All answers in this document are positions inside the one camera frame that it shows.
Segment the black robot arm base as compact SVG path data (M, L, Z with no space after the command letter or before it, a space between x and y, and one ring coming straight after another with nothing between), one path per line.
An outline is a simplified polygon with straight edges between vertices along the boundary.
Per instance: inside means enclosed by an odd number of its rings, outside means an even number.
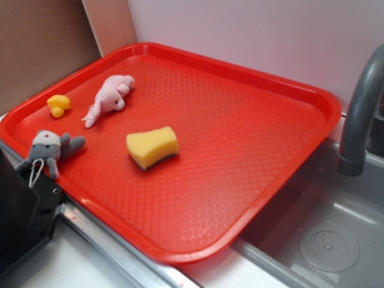
M52 240L62 189L46 175L29 187L29 173L16 171L1 151L1 275Z

